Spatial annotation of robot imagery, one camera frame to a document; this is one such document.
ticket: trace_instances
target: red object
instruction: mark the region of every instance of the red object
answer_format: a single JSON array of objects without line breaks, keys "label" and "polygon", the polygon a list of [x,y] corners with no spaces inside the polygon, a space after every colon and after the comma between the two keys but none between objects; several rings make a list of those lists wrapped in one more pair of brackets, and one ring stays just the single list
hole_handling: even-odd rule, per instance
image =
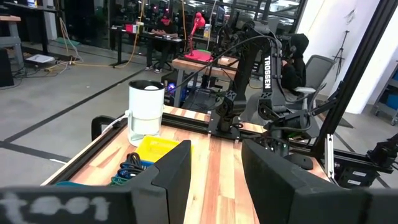
[{"label": "red object", "polygon": [[190,54],[185,55],[186,58],[199,60],[202,62],[211,62],[211,54],[209,52],[203,52],[201,50],[192,50]]},{"label": "red object", "polygon": [[195,17],[195,20],[193,21],[193,29],[191,32],[191,36],[193,36],[195,34],[195,31],[197,28],[202,28],[205,26],[206,22],[205,19],[201,16],[200,12],[197,12],[197,15]]},{"label": "red object", "polygon": [[203,52],[200,50],[194,50],[193,45],[192,45],[192,37],[195,34],[195,31],[197,28],[202,28],[205,26],[206,21],[205,19],[201,16],[200,12],[197,12],[195,20],[193,21],[193,29],[191,31],[191,36],[190,36],[190,48],[191,52],[189,54],[186,54],[185,57],[189,59],[195,59],[195,60],[201,60],[203,62],[210,62],[211,61],[211,55],[207,52]]},{"label": "red object", "polygon": [[132,24],[126,24],[126,32],[132,33]]}]

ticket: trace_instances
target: bottle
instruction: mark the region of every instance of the bottle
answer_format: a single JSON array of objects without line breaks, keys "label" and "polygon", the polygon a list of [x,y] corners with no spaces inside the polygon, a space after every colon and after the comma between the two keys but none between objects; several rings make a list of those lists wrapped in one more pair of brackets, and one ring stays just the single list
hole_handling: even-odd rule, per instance
[{"label": "bottle", "polygon": [[203,37],[204,38],[209,38],[209,34],[210,34],[210,24],[206,24],[205,25],[205,31],[203,32]]}]

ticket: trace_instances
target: red lamp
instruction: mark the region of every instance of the red lamp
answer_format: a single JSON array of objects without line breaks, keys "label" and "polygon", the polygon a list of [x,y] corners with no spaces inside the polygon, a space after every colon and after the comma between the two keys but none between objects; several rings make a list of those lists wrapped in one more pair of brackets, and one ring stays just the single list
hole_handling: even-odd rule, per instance
[{"label": "red lamp", "polygon": [[200,50],[194,50],[193,45],[192,45],[192,37],[195,34],[196,29],[204,27],[205,24],[206,24],[205,19],[201,16],[200,12],[197,12],[197,14],[195,16],[195,20],[193,21],[193,29],[191,31],[191,35],[189,38],[190,53],[185,55],[186,58],[194,59],[194,60],[201,60],[204,62],[211,61],[211,54],[209,54],[208,52],[200,51]]}]

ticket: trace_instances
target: yellow tray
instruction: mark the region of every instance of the yellow tray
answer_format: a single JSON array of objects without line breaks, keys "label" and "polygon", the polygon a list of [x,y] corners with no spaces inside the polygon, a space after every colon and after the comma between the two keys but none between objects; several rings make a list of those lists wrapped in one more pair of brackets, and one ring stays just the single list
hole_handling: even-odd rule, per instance
[{"label": "yellow tray", "polygon": [[179,144],[178,141],[145,136],[136,153],[142,161],[156,162]]}]

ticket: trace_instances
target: blue storage bin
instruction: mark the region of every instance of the blue storage bin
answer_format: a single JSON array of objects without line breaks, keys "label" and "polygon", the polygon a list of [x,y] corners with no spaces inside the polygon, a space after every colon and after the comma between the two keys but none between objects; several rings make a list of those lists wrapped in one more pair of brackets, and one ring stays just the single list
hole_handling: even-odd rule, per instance
[{"label": "blue storage bin", "polygon": [[398,95],[390,94],[387,97],[386,105],[394,110],[398,110]]}]

